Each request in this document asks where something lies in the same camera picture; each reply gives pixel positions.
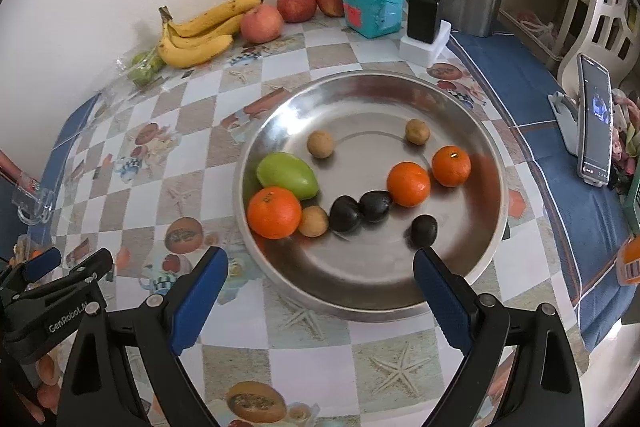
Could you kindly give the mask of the person's left hand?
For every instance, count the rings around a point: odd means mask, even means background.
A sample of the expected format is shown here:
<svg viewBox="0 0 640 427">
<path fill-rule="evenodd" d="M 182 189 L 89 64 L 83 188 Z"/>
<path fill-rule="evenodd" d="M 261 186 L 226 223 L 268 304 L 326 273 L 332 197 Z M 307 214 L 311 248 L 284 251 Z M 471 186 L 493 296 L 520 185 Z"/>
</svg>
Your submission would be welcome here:
<svg viewBox="0 0 640 427">
<path fill-rule="evenodd" d="M 60 402 L 61 387 L 58 384 L 60 379 L 60 369 L 58 363 L 51 355 L 45 355 L 36 365 L 36 372 L 40 378 L 41 384 L 37 389 L 37 402 L 32 403 L 29 399 L 21 397 L 21 401 L 29 411 L 30 415 L 38 424 L 44 422 L 44 411 L 48 410 L 52 413 L 58 411 L 58 403 Z"/>
</svg>

